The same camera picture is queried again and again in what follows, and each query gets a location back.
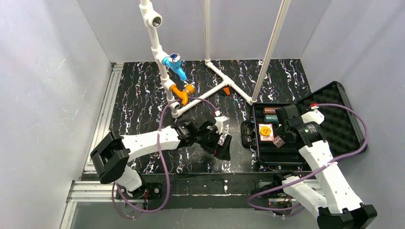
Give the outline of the green blue chip stack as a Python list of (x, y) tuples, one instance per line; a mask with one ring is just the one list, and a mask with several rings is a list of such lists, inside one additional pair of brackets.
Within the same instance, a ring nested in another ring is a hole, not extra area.
[(274, 115), (274, 114), (267, 114), (267, 115), (265, 115), (264, 120), (265, 120), (265, 122), (267, 122), (267, 123), (276, 123), (276, 124), (279, 123), (278, 118), (277, 118), (277, 115)]

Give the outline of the red black chip stack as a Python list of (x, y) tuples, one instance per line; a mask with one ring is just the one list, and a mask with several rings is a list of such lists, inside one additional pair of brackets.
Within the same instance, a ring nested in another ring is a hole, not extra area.
[(263, 108), (263, 114), (265, 114), (265, 115), (276, 115), (277, 114), (277, 108), (276, 107), (264, 107)]

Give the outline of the black poker carrying case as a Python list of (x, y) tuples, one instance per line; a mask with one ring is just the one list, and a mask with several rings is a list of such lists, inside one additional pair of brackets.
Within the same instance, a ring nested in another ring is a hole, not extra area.
[(263, 166), (312, 166), (367, 147), (344, 87), (332, 82), (288, 103), (255, 103), (241, 125), (242, 144)]

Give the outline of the orange white chip stack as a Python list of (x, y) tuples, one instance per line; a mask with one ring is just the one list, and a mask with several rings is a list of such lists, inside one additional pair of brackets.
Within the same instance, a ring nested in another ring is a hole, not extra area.
[(272, 142), (277, 148), (281, 148), (285, 144), (284, 140), (280, 136), (276, 136)]

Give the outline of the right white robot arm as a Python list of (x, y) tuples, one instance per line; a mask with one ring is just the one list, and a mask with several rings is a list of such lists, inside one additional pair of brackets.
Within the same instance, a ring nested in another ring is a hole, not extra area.
[(288, 105), (276, 109), (276, 115), (280, 126), (275, 131), (274, 145), (289, 145), (298, 150), (315, 172), (323, 195), (293, 172), (275, 176), (278, 188), (311, 212), (321, 229), (367, 228), (377, 217), (377, 211), (356, 195), (333, 160), (327, 136), (320, 126), (324, 115), (317, 105), (303, 115), (295, 105)]

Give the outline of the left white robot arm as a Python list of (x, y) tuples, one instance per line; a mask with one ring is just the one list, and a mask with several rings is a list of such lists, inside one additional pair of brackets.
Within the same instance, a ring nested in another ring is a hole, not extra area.
[(161, 130), (139, 135), (109, 132), (90, 154), (99, 182), (116, 183), (134, 194), (146, 183), (139, 172), (128, 166), (137, 157), (199, 144), (208, 154), (229, 161), (232, 136), (228, 134), (230, 118), (226, 116), (185, 118)]

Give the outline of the red card deck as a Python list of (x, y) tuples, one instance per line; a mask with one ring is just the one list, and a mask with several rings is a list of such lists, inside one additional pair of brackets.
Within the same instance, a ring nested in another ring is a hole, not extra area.
[(273, 125), (270, 123), (259, 124), (258, 133), (259, 133), (259, 138), (261, 141), (271, 142), (274, 139)]

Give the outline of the yellow big blind button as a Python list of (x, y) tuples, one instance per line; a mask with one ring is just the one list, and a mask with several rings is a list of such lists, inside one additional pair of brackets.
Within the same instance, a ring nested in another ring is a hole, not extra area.
[(259, 133), (264, 137), (272, 135), (272, 125), (259, 125)]

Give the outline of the orange plastic faucet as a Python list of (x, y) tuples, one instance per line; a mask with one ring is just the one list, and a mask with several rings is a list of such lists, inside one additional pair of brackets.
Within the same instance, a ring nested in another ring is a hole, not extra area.
[(169, 90), (181, 100), (183, 106), (189, 103), (190, 96), (195, 93), (195, 88), (192, 84), (187, 84), (182, 91), (177, 88), (176, 84), (173, 84), (169, 87)]

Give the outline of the small orange black clip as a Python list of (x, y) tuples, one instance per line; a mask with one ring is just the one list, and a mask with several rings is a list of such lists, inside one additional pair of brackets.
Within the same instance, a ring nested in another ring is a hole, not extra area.
[(229, 96), (229, 95), (232, 94), (232, 88), (230, 88), (230, 87), (224, 87), (224, 88), (222, 89), (222, 91), (220, 92), (220, 94), (221, 94), (222, 96)]

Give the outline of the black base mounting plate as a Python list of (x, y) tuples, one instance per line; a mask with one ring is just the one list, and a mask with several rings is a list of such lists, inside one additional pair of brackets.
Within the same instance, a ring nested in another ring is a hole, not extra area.
[(270, 184), (273, 176), (273, 172), (172, 174), (164, 209), (248, 208), (253, 191)]

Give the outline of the blue plastic faucet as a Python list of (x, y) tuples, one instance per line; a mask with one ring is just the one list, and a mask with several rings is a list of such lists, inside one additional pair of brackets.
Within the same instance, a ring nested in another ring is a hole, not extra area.
[(182, 69), (181, 56), (178, 53), (172, 53), (169, 56), (163, 58), (162, 63), (168, 66), (175, 74), (177, 74), (181, 81), (186, 81), (187, 76)]

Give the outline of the aluminium frame rail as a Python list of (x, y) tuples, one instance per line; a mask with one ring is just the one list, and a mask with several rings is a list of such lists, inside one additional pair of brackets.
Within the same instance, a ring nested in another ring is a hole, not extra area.
[[(113, 64), (91, 141), (90, 152), (109, 131), (123, 66), (124, 64), (122, 63)], [(78, 181), (73, 181), (66, 200), (66, 207), (60, 228), (71, 228), (78, 203), (110, 202), (110, 192), (111, 185), (109, 184), (101, 185), (98, 181), (82, 181), (81, 177)]]

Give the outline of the white pvc pipe frame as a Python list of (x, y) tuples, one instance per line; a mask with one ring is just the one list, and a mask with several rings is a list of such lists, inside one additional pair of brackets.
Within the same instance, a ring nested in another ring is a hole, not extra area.
[(222, 79), (222, 82), (219, 83), (217, 86), (213, 87), (209, 91), (205, 92), (198, 98), (192, 99), (191, 96), (189, 98), (189, 103), (186, 106), (181, 104), (181, 100), (169, 90), (169, 87), (174, 83), (173, 80), (170, 79), (168, 76), (168, 69), (169, 67), (162, 63), (163, 58), (169, 56), (167, 54), (159, 41), (159, 36), (157, 29), (162, 24), (162, 16), (157, 13), (154, 8), (153, 4), (149, 0), (141, 0), (139, 2), (139, 9), (142, 15), (142, 19), (144, 25), (148, 29), (149, 39), (151, 42), (151, 51), (153, 53), (153, 57), (155, 63), (158, 65), (159, 73), (160, 73), (160, 82), (163, 86), (166, 94), (166, 100), (169, 104), (171, 109), (171, 115), (173, 118), (178, 118), (183, 115), (186, 111), (190, 110), (191, 108), (195, 107), (198, 103), (202, 102), (204, 99), (210, 97), (216, 92), (219, 92), (224, 87), (230, 87), (234, 89), (242, 98), (249, 104), (252, 105), (257, 102), (258, 94), (262, 88), (264, 77), (267, 73), (267, 69), (269, 67), (269, 62), (273, 56), (274, 49), (276, 47), (279, 35), (281, 33), (281, 29), (286, 18), (288, 9), (290, 7), (291, 2), (289, 0), (281, 1), (276, 21), (274, 23), (274, 28), (271, 33), (271, 37), (269, 39), (269, 43), (265, 52), (265, 56), (262, 62), (262, 66), (259, 72), (258, 79), (256, 81), (253, 94), (249, 96), (247, 93), (243, 91), (229, 76), (224, 74), (219, 68), (217, 68), (211, 61), (210, 57), (210, 48), (211, 48), (211, 30), (210, 30), (210, 1), (204, 1), (204, 20), (205, 20), (205, 66), (212, 70), (217, 76)]

